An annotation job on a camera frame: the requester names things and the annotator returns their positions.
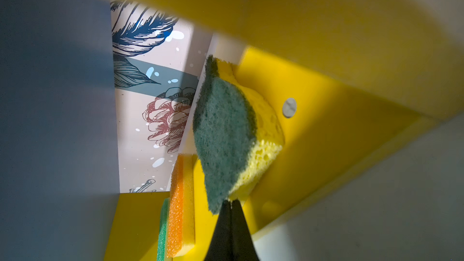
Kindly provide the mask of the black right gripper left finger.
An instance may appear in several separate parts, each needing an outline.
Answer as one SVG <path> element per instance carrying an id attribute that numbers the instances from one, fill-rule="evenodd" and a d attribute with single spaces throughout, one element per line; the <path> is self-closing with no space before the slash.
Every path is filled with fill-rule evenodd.
<path id="1" fill-rule="evenodd" d="M 204 261 L 232 260 L 232 208 L 230 201 L 222 203 L 216 227 Z"/>

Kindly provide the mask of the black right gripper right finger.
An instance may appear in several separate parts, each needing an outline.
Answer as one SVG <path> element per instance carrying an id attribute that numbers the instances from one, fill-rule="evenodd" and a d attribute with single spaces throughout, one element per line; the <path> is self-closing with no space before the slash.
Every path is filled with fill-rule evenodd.
<path id="1" fill-rule="evenodd" d="M 232 202 L 232 256 L 234 261 L 259 261 L 241 203 Z"/>

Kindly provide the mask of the orange topped sponge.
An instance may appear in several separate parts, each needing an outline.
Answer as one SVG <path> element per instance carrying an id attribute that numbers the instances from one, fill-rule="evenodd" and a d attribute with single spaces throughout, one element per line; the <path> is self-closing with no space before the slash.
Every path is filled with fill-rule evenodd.
<path id="1" fill-rule="evenodd" d="M 172 173 L 167 227 L 167 257 L 186 255 L 195 246 L 193 156 L 178 156 Z"/>

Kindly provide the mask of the green topped sponge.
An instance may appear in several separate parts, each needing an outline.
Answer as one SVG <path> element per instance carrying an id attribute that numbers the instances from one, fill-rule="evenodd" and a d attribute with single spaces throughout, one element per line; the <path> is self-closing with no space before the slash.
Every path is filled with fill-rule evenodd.
<path id="1" fill-rule="evenodd" d="M 167 231 L 169 220 L 169 198 L 163 201 L 160 213 L 158 245 L 157 245 L 157 261 L 167 261 Z"/>

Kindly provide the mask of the dark green wavy scourer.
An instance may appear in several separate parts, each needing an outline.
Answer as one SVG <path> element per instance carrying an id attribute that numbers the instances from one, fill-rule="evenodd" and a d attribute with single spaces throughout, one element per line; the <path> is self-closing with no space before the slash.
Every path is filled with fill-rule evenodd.
<path id="1" fill-rule="evenodd" d="M 285 145 L 275 110 L 242 86 L 234 65 L 209 56 L 193 116 L 196 151 L 204 172 L 209 211 L 225 200 L 246 201 Z"/>

